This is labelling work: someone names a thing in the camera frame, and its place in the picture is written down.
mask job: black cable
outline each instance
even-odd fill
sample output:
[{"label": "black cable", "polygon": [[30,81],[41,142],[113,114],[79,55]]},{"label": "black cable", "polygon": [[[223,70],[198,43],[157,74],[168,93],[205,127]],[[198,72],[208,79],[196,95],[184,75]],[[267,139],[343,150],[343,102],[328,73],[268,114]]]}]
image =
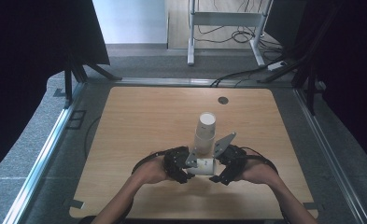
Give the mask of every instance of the black cable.
[{"label": "black cable", "polygon": [[88,150],[87,150],[87,140],[88,140],[88,135],[90,133],[90,130],[92,128],[92,126],[96,123],[96,121],[98,121],[102,116],[99,116],[98,118],[96,118],[95,120],[92,121],[92,123],[90,124],[90,127],[87,129],[87,132],[85,133],[85,137],[84,137],[84,156],[85,159],[88,158]]},{"label": "black cable", "polygon": [[262,52],[262,57],[263,58],[265,58],[266,60],[268,60],[268,61],[275,61],[275,59],[271,59],[271,58],[269,58],[268,56],[267,56],[267,53],[275,53],[275,51],[273,51],[273,50],[265,50],[265,51],[263,51]]},{"label": "black cable", "polygon": [[261,4],[262,4],[262,0],[259,3],[258,13],[260,12]]},{"label": "black cable", "polygon": [[244,0],[243,2],[242,2],[242,4],[239,6],[239,8],[236,10],[236,12],[239,12],[239,9],[244,5],[244,3],[245,3],[246,1]]},{"label": "black cable", "polygon": [[267,41],[267,40],[262,40],[262,42],[265,42],[265,43],[267,43],[267,44],[273,44],[273,45],[282,46],[282,45],[281,45],[281,44],[279,44],[279,43],[274,43],[274,42]]},{"label": "black cable", "polygon": [[199,26],[199,25],[197,25],[198,32],[200,32],[200,34],[202,34],[202,35],[210,34],[210,33],[215,32],[215,31],[217,31],[218,29],[221,29],[221,28],[223,28],[223,27],[224,27],[224,26],[220,26],[220,27],[215,28],[215,29],[213,29],[213,30],[206,31],[206,32],[202,32],[202,31],[201,31],[201,29],[200,29],[200,26]]},{"label": "black cable", "polygon": [[216,8],[216,11],[219,11],[218,7],[216,6],[216,0],[213,0],[213,6]]},{"label": "black cable", "polygon": [[244,78],[244,79],[241,79],[239,82],[235,83],[235,85],[233,86],[234,88],[236,88],[238,86],[239,83],[243,82],[243,81],[247,81],[247,80],[250,80],[250,78]]},{"label": "black cable", "polygon": [[261,70],[267,68],[268,65],[273,64],[273,63],[276,63],[276,62],[280,62],[281,60],[283,60],[283,58],[284,58],[284,56],[279,56],[278,58],[276,58],[275,60],[273,60],[270,63],[266,64],[265,66],[258,67],[258,68],[252,69],[252,70],[243,71],[243,72],[232,73],[232,74],[229,74],[229,75],[224,76],[224,77],[219,77],[215,81],[213,81],[212,84],[209,87],[212,88],[215,85],[215,88],[217,88],[219,86],[219,83],[222,80],[227,79],[227,78],[241,77],[241,76],[246,75],[247,73],[260,72]]},{"label": "black cable", "polygon": [[[236,39],[238,36],[242,36],[245,40]],[[239,26],[237,27],[237,30],[232,33],[232,39],[235,42],[240,43],[240,44],[245,44],[245,43],[249,42],[249,40],[251,40],[253,38],[253,36],[254,36],[254,34],[252,34],[250,32],[246,32],[245,28],[242,31],[240,31]]]},{"label": "black cable", "polygon": [[194,37],[194,40],[196,41],[204,41],[204,42],[210,42],[210,43],[217,43],[217,44],[221,44],[221,43],[224,43],[224,42],[227,42],[229,40],[233,39],[232,37],[228,38],[228,39],[225,39],[225,40],[208,40],[208,39],[197,39]]},{"label": "black cable", "polygon": [[245,7],[245,12],[250,12],[255,7],[255,1],[252,0],[252,7],[250,8],[250,10],[247,10],[249,2],[250,2],[250,0],[247,0],[247,6]]}]

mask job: robotic hand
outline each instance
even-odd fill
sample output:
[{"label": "robotic hand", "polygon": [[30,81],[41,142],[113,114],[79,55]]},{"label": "robotic hand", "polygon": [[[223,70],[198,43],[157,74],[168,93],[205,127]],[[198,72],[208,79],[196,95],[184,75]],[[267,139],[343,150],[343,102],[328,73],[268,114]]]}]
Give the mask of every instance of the robotic hand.
[{"label": "robotic hand", "polygon": [[156,158],[158,156],[163,157],[163,168],[165,172],[175,181],[179,182],[180,184],[187,183],[187,180],[194,177],[192,174],[187,174],[183,171],[183,169],[190,168],[191,166],[186,165],[186,159],[189,157],[189,148],[188,147],[174,147],[167,149],[165,151],[160,151],[153,153],[140,162],[136,164],[134,167],[132,174],[134,171],[141,166],[143,163]]},{"label": "robotic hand", "polygon": [[[214,158],[226,168],[220,175],[214,175],[209,179],[215,183],[221,182],[224,185],[229,185],[237,176],[239,176],[245,169],[247,160],[258,160],[265,164],[268,164],[273,170],[278,173],[274,164],[262,156],[259,152],[253,150],[250,147],[238,147],[230,145],[235,133],[232,133],[220,140],[215,144]],[[244,149],[250,149],[259,155],[247,155]]]}]

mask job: black panel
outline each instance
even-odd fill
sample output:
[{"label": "black panel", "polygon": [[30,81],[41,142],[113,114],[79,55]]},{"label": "black panel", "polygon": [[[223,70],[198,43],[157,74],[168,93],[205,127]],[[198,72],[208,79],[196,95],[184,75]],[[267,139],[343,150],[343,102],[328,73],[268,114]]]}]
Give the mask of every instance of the black panel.
[{"label": "black panel", "polygon": [[275,0],[264,31],[286,48],[295,45],[306,0]]},{"label": "black panel", "polygon": [[325,101],[367,152],[367,2],[345,1],[322,42],[317,70]]},{"label": "black panel", "polygon": [[109,63],[91,0],[0,0],[0,161],[69,52]]}]

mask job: wrist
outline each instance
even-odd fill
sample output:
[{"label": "wrist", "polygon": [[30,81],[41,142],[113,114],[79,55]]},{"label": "wrist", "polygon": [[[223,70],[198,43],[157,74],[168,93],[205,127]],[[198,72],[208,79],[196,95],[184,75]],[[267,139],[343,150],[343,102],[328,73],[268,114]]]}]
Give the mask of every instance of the wrist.
[{"label": "wrist", "polygon": [[146,180],[143,176],[138,174],[133,174],[128,178],[128,181],[130,186],[132,186],[135,189],[140,189],[143,185],[146,184]]},{"label": "wrist", "polygon": [[272,190],[281,189],[281,188],[286,187],[285,183],[279,177],[279,175],[274,176],[273,178],[268,179],[265,184],[268,185],[268,187],[270,187],[270,189],[272,189]]}]

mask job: white wall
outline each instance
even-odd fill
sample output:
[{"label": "white wall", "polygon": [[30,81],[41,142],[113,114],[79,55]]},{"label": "white wall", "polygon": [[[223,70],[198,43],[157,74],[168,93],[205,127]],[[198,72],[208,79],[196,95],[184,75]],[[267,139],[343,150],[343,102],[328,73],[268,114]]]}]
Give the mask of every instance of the white wall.
[{"label": "white wall", "polygon": [[92,0],[106,44],[164,44],[164,0]]}]

